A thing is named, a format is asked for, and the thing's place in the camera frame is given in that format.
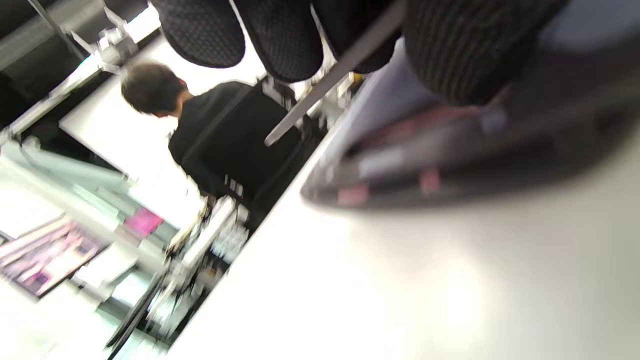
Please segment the person's left hand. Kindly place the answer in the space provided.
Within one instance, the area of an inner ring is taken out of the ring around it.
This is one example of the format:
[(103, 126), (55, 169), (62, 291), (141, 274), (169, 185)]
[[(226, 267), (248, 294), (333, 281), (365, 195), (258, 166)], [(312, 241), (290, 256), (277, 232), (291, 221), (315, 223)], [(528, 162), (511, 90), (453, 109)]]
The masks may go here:
[[(204, 68), (232, 68), (249, 38), (265, 70), (286, 84), (313, 77), (323, 42), (336, 60), (391, 0), (153, 0), (170, 46)], [(404, 38), (418, 79), (456, 105), (487, 103), (526, 63), (566, 0), (409, 0), (400, 25), (353, 71), (389, 63)]]

